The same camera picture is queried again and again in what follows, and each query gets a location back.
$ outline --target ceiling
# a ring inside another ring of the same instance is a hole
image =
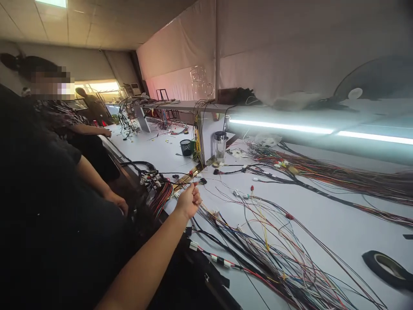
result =
[[[135,50],[196,0],[0,0],[0,39]]]

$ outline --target hair bun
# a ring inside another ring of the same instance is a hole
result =
[[[7,68],[13,71],[18,71],[21,57],[10,55],[9,53],[1,53],[0,60]]]

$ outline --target hand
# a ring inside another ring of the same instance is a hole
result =
[[[105,137],[110,138],[112,136],[112,132],[106,128],[102,128],[102,133],[101,135],[104,135]]]
[[[116,195],[113,191],[110,190],[103,195],[103,198],[110,202],[113,202],[117,207],[119,207],[125,217],[128,215],[129,207],[122,197]]]
[[[191,185],[181,193],[175,208],[175,210],[182,212],[188,220],[196,214],[198,206],[202,202],[199,189],[195,187],[196,185],[197,183],[191,183]]]

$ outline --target floral shirt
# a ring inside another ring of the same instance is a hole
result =
[[[56,132],[62,139],[73,135],[68,127],[76,124],[89,125],[86,117],[79,115],[62,100],[35,100],[34,108],[42,115],[46,126]]]

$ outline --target electrical tape roll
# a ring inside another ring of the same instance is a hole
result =
[[[368,251],[362,255],[366,265],[383,281],[398,289],[413,291],[413,274],[404,269],[397,261],[378,251]],[[387,266],[393,274],[383,268]]]

